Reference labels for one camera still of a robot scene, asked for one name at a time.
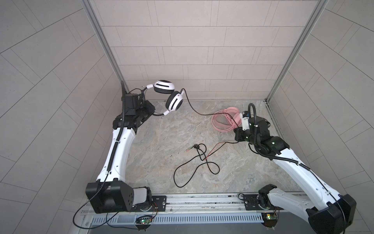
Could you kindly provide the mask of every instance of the headphones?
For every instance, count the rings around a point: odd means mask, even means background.
[[[153,88],[156,92],[161,94],[170,94],[166,101],[165,107],[166,111],[164,115],[169,114],[172,111],[178,110],[183,103],[184,90],[181,92],[174,91],[174,84],[167,80],[158,80],[156,83],[147,85],[147,89]]]

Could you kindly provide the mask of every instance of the robotic arm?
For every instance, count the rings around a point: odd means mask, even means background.
[[[170,94],[166,111],[154,114],[155,107],[145,99],[144,93],[153,88],[156,92]],[[147,85],[141,94],[126,94],[123,87],[122,114],[113,121],[113,137],[108,157],[96,182],[87,184],[86,195],[96,213],[130,211],[135,205],[142,211],[152,207],[149,187],[132,188],[125,183],[125,169],[131,144],[138,127],[151,115],[167,115],[177,110],[183,102],[184,90],[174,91],[173,83],[159,80]],[[247,141],[255,153],[273,160],[282,167],[308,195],[309,200],[288,194],[275,185],[259,190],[258,204],[264,209],[271,205],[281,207],[309,222],[318,234],[338,234],[353,221],[356,202],[348,194],[341,195],[314,174],[278,136],[271,136],[266,119],[257,117],[252,103],[248,111],[240,114],[242,127],[234,129],[235,140]]]

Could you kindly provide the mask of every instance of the marble floor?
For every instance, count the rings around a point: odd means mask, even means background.
[[[271,121],[265,102],[252,101],[257,115]],[[240,111],[247,110],[250,101],[191,101],[200,113],[214,113],[230,106]],[[165,110],[165,102],[153,102],[156,112]],[[270,133],[276,136],[274,126]],[[272,183],[284,191],[301,191],[290,176],[267,158],[252,153],[248,143],[225,144],[208,158],[221,169],[214,175],[207,165],[198,168],[192,180],[183,188],[173,182],[174,170],[197,155],[195,149],[184,152],[194,144],[204,143],[207,152],[218,142],[235,142],[234,132],[221,133],[211,124],[211,116],[201,116],[183,103],[178,111],[164,118],[152,116],[137,132],[126,166],[126,183],[132,187],[149,186],[157,193],[216,193],[216,192],[257,192],[264,185]],[[177,184],[185,184],[195,168],[201,164],[199,158],[182,166],[175,174]],[[217,171],[210,164],[212,171]]]

